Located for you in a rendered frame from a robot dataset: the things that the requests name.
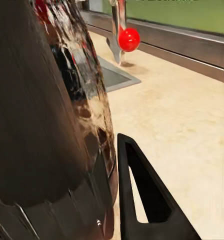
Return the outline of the electric kettle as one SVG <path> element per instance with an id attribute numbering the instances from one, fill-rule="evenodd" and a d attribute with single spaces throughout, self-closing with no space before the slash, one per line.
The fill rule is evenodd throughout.
<path id="1" fill-rule="evenodd" d="M 111 240 L 118 188 L 108 93 L 75 0 L 0 0 L 0 240 Z"/>

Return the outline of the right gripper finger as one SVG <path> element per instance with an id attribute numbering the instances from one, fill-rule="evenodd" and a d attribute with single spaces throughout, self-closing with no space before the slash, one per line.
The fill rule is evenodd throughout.
<path id="1" fill-rule="evenodd" d="M 148 223 L 137 220 L 131 168 Z M 117 134 L 121 240 L 202 240 L 137 142 Z"/>

